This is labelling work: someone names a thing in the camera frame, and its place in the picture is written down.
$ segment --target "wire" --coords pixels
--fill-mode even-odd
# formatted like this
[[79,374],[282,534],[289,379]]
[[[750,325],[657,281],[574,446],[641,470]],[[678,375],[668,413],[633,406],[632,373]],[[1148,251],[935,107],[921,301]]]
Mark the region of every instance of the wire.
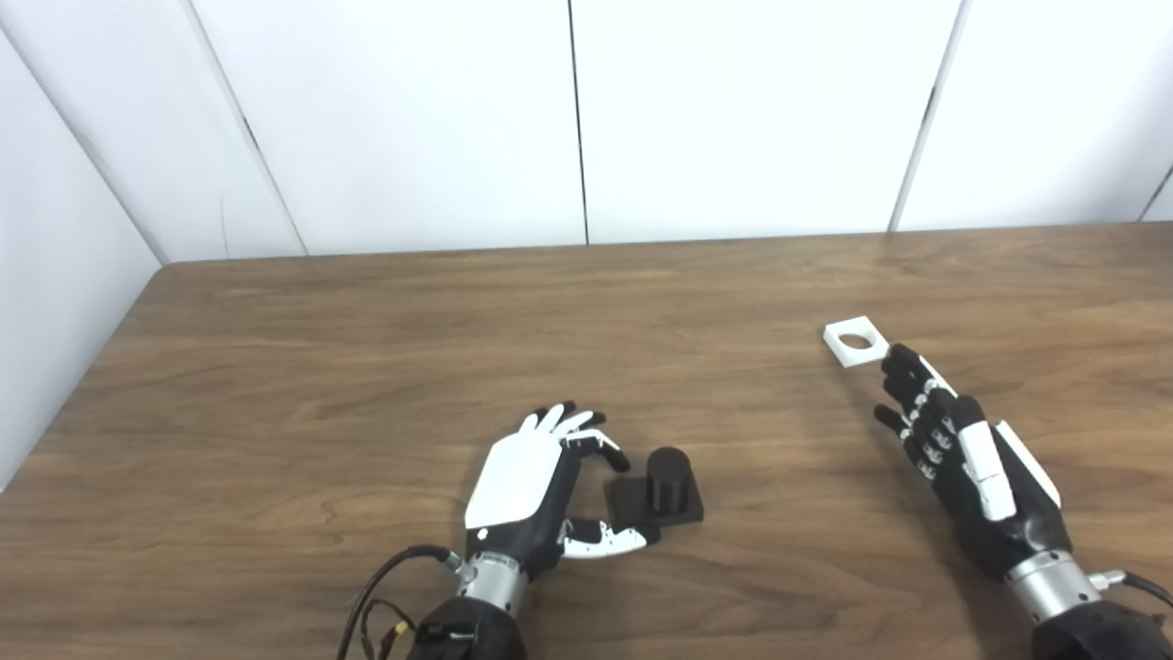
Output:
[[1128,585],[1134,590],[1147,592],[1150,596],[1164,601],[1165,605],[1173,607],[1173,596],[1169,594],[1168,590],[1152,580],[1141,578],[1135,573],[1125,573],[1121,584]]
[[[382,605],[399,617],[399,622],[391,627],[382,639],[379,640],[379,654],[375,656],[374,642],[371,641],[371,635],[367,628],[367,620],[371,618],[371,611],[374,610],[375,605]],[[359,644],[362,646],[362,653],[366,654],[367,660],[386,660],[391,655],[391,647],[395,644],[395,638],[404,634],[406,631],[412,631],[413,633],[418,631],[415,627],[415,621],[407,615],[407,612],[400,610],[398,605],[389,600],[384,600],[381,598],[372,598],[367,601],[366,607],[362,608],[362,619],[359,622]]]
[[338,644],[338,655],[335,660],[346,660],[346,653],[351,648],[351,640],[354,639],[354,627],[359,622],[359,617],[362,614],[362,608],[366,606],[367,600],[371,599],[371,593],[374,587],[379,586],[379,583],[391,572],[392,569],[399,566],[407,559],[413,559],[415,557],[430,557],[440,563],[449,562],[455,554],[447,547],[439,545],[413,545],[407,550],[400,552],[399,554],[388,559],[378,571],[371,576],[367,580],[366,586],[359,592],[359,597],[354,600],[354,607],[351,608],[350,617],[346,618],[346,627],[343,628],[343,639]]

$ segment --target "robotic hand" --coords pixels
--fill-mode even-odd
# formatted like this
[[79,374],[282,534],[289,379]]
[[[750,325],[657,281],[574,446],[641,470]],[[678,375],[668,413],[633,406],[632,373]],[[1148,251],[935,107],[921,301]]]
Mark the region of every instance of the robotic hand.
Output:
[[574,415],[567,402],[535,411],[493,445],[465,512],[466,560],[453,566],[456,596],[420,621],[409,660],[523,660],[515,618],[529,583],[562,557],[608,557],[659,540],[651,525],[616,530],[567,518],[584,457],[598,454],[616,472],[631,469],[597,429],[604,421],[590,411]]
[[1159,620],[1103,600],[1131,584],[1167,603],[1168,592],[1123,571],[1087,576],[1072,557],[1059,492],[1010,426],[990,427],[923,358],[893,346],[883,388],[901,407],[877,406],[954,520],[962,551],[1006,584],[1035,621],[1036,660],[1168,660]]

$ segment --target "white wall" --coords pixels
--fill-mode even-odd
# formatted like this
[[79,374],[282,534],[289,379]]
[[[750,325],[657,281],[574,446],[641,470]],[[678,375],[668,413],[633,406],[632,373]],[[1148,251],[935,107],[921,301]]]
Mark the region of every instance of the white wall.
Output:
[[565,2],[196,2],[312,253],[584,241]]
[[1173,182],[1165,183],[1144,219],[1148,222],[1173,219]]
[[0,23],[164,260],[304,253],[185,8],[0,0]]
[[976,0],[901,229],[1134,220],[1173,158],[1173,2]]
[[957,8],[575,1],[591,241],[883,231]]
[[158,261],[0,35],[0,489]]

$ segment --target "black cylinder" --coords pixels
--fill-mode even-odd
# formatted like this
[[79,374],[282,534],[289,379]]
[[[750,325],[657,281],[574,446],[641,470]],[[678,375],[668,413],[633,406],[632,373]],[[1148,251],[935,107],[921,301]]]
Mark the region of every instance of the black cylinder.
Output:
[[676,448],[660,448],[647,457],[647,504],[657,516],[680,513],[689,504],[692,463]]

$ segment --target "wood grain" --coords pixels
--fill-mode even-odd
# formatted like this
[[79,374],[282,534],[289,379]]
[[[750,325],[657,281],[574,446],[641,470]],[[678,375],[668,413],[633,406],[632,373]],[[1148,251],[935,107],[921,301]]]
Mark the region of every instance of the wood grain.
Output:
[[687,451],[707,519],[535,584],[534,658],[1025,659],[821,326],[930,356],[1086,569],[1173,585],[1171,286],[1169,223],[172,265],[0,499],[0,656],[328,658],[384,558],[459,542],[489,444],[574,399],[637,467]]

